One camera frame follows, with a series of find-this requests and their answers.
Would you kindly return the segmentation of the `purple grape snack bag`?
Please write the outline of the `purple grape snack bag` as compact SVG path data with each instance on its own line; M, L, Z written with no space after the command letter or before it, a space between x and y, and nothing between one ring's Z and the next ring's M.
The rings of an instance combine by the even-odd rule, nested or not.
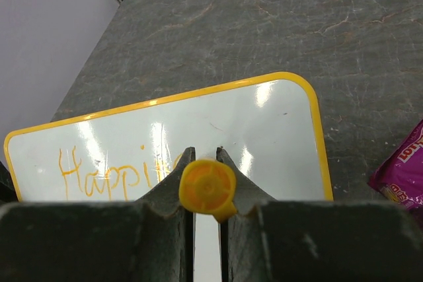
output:
M422 207L422 122L376 169L367 184L408 210Z

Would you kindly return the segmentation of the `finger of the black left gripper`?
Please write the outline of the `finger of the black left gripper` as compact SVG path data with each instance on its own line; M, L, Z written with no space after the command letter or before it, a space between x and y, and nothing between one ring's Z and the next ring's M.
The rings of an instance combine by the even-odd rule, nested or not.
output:
M0 162L0 199L1 203L18 201L11 175L2 162Z

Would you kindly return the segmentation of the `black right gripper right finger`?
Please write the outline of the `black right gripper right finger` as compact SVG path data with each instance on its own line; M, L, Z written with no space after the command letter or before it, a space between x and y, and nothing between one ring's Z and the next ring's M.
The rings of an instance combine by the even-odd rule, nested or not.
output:
M421 281L422 231L386 201L278 201L235 171L223 281Z

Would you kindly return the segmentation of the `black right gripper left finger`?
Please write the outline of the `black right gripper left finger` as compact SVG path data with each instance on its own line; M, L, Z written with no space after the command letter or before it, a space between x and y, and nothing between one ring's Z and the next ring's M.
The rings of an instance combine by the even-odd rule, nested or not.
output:
M135 201L8 203L1 207L2 281L191 281L194 216L176 168Z

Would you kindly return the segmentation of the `yellow framed whiteboard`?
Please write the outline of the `yellow framed whiteboard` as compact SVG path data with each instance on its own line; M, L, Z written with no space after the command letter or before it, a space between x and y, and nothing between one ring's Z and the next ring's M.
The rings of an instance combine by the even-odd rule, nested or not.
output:
M189 147L195 160L231 159L274 199L332 199L317 96L293 73L20 129L4 142L16 203L135 201L161 183ZM223 281L221 223L191 213L191 281Z

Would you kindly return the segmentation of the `white marker pen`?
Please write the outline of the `white marker pen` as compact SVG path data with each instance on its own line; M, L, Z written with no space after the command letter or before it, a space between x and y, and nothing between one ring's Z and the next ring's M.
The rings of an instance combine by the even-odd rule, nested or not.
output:
M223 223L236 214L246 215L262 198L260 189L231 159L198 159L182 172L178 188L181 206L211 215Z

